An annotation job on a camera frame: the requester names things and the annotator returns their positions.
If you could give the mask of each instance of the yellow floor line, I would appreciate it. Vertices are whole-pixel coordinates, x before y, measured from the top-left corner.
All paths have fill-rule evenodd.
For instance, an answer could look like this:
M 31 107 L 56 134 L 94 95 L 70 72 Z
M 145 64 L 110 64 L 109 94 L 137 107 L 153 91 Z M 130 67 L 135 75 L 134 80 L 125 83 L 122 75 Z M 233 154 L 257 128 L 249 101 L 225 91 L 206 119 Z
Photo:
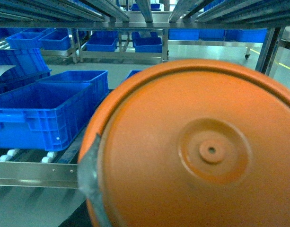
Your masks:
M 253 51 L 254 53 L 260 54 L 258 51 L 253 50 L 252 48 L 250 48 L 251 51 Z
M 284 65 L 282 63 L 278 63 L 278 64 L 281 65 L 281 66 L 283 66 L 283 67 L 285 67 L 286 69 L 289 69 L 290 70 L 290 67 L 289 66 L 286 66 L 286 65 Z
M 258 51 L 253 50 L 252 48 L 250 48 L 250 50 L 253 51 L 254 53 L 260 54 Z M 289 66 L 286 66 L 285 64 L 282 64 L 280 62 L 278 64 L 281 65 L 282 67 L 285 67 L 286 69 L 289 69 L 290 70 L 290 67 Z

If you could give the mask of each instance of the white roller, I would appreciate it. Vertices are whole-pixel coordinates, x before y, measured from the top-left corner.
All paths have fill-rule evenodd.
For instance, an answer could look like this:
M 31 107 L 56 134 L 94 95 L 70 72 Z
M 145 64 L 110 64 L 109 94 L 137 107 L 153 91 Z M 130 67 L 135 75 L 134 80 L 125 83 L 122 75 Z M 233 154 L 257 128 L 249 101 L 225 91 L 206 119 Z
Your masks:
M 18 153 L 18 151 L 19 151 L 20 149 L 10 149 L 8 152 L 7 152 L 7 155 L 9 155 L 9 156 L 15 156 L 17 153 Z
M 44 158 L 42 158 L 42 163 L 51 163 L 52 162 L 52 160 L 53 160 L 53 158 L 52 157 L 47 157 L 47 156 L 45 156 Z
M 7 161 L 9 161 L 11 158 L 12 158 L 12 157 L 9 156 L 9 155 L 2 155 L 2 156 L 0 157 L 0 162 L 7 162 Z
M 57 155 L 57 153 L 56 153 L 56 152 L 53 152 L 53 151 L 49 151 L 49 152 L 47 153 L 47 157 L 55 158 L 56 155 Z

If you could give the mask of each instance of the metal shelf rack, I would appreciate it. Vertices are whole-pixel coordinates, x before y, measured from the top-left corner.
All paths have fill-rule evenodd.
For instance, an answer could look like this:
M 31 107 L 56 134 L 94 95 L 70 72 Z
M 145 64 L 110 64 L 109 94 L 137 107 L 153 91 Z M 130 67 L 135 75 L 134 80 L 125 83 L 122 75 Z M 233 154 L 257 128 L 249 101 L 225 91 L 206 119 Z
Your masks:
M 164 2 L 165 9 L 168 9 L 169 0 Z M 226 0 L 199 13 L 211 2 L 179 0 L 173 12 L 151 12 L 148 0 L 138 0 L 140 12 L 124 12 L 111 0 L 0 0 L 0 27 L 63 27 L 122 32 L 163 29 L 164 34 L 169 28 L 268 28 L 256 70 L 269 75 L 284 28 L 290 26 L 290 0 Z M 188 12 L 194 4 L 197 7 Z M 121 44 L 120 48 L 125 50 L 126 43 L 124 46 Z M 164 42 L 163 56 L 167 44 L 167 41 Z M 118 55 L 126 54 L 123 50 Z M 82 54 L 82 58 L 87 57 L 87 54 Z M 0 185 L 77 188 L 76 169 L 76 164 L 0 162 Z
M 119 51 L 118 52 L 92 52 L 87 51 L 85 45 L 79 46 L 79 58 L 80 62 L 84 59 L 120 59 L 120 60 L 157 60 L 159 62 L 167 61 L 167 39 L 168 33 L 165 29 L 151 29 L 150 31 L 157 32 L 158 35 L 162 36 L 162 53 L 140 53 L 140 52 L 126 52 L 130 43 L 130 32 L 138 30 L 126 30 L 117 29 L 119 31 Z M 127 35 L 127 39 L 123 40 L 123 34 Z

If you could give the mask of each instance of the metal bracket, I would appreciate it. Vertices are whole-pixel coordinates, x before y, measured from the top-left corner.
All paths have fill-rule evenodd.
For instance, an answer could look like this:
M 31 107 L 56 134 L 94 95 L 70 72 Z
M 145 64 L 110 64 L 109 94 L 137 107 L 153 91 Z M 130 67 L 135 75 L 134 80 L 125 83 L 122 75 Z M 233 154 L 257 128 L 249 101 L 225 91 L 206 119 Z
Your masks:
M 90 200 L 100 226 L 112 227 L 103 204 L 102 192 L 98 186 L 97 153 L 101 138 L 96 138 L 78 167 L 79 190 Z

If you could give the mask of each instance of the small hole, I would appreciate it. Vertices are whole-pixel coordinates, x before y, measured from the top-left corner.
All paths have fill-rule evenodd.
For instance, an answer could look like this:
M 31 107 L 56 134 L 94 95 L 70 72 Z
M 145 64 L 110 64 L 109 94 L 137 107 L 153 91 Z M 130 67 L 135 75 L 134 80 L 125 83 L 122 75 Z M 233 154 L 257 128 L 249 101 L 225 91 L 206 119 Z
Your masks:
M 216 150 L 214 148 L 209 148 L 208 151 L 210 154 L 215 154 L 215 152 L 216 152 Z

